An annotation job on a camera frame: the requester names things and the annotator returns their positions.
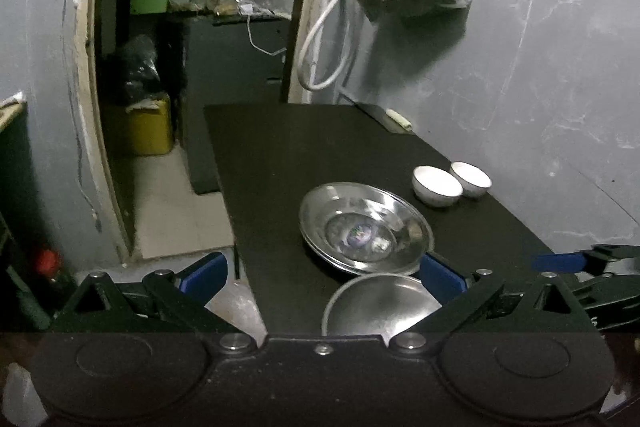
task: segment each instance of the door frame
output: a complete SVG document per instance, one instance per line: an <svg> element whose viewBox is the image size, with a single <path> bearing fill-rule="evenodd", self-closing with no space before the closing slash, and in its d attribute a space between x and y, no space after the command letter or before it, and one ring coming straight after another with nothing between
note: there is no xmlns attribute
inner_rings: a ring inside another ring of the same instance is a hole
<svg viewBox="0 0 640 427"><path fill-rule="evenodd" d="M127 263L136 255L133 238L129 237L116 199L113 178L108 163L107 151L102 135L100 107L96 83L95 53L95 11L96 0L74 0L76 9L76 34L74 37L76 67L78 69L78 111L82 135L86 148L92 178L100 206L100 220L105 232L111 235L114 248L121 263ZM292 14L292 31L285 64L283 101L289 103L310 102L305 92L292 74L293 57L302 47L304 37L312 22L320 15L326 0L295 0Z"/></svg>

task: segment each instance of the metal plate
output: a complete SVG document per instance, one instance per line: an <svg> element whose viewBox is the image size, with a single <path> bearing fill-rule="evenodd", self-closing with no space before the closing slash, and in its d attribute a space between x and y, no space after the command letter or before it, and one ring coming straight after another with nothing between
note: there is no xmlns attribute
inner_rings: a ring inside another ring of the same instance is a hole
<svg viewBox="0 0 640 427"><path fill-rule="evenodd" d="M364 275L344 284L331 297L322 316L322 334L381 335L388 344L440 307L413 277Z"/></svg>
<svg viewBox="0 0 640 427"><path fill-rule="evenodd" d="M300 205L300 231L320 257L356 275L415 273L434 247L431 227L416 208L359 183L311 190Z"/></svg>

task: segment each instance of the small bowl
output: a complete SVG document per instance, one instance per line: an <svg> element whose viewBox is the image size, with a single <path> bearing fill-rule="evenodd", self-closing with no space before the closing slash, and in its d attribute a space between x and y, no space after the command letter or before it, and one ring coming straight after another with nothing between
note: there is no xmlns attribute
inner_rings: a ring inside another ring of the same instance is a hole
<svg viewBox="0 0 640 427"><path fill-rule="evenodd" d="M385 344L440 308L413 277L376 273L338 288L324 309L322 335L381 335Z"/></svg>
<svg viewBox="0 0 640 427"><path fill-rule="evenodd" d="M479 198L491 188L491 178L468 163L453 162L449 172L460 182L462 194L467 198Z"/></svg>
<svg viewBox="0 0 640 427"><path fill-rule="evenodd" d="M429 206L449 206L462 195L462 185L447 171L423 165L414 169L415 194Z"/></svg>

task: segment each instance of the white bowl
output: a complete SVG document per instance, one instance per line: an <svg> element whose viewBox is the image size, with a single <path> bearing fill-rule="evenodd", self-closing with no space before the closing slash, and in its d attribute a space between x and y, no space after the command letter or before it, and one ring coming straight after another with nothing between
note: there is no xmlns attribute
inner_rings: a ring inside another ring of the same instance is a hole
<svg viewBox="0 0 640 427"><path fill-rule="evenodd" d="M447 171L423 165L414 169L415 194L429 206L449 206L458 201L462 185Z"/></svg>
<svg viewBox="0 0 640 427"><path fill-rule="evenodd" d="M491 188L491 178L468 163L453 162L449 172L460 182L467 198L479 198Z"/></svg>

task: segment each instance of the red object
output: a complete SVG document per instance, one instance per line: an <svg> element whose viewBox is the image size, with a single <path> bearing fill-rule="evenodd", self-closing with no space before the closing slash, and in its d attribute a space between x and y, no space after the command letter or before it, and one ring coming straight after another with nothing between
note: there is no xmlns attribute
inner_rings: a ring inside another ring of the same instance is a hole
<svg viewBox="0 0 640 427"><path fill-rule="evenodd" d="M61 266L62 259L53 250L40 250L35 256L36 272L48 279L53 279Z"/></svg>

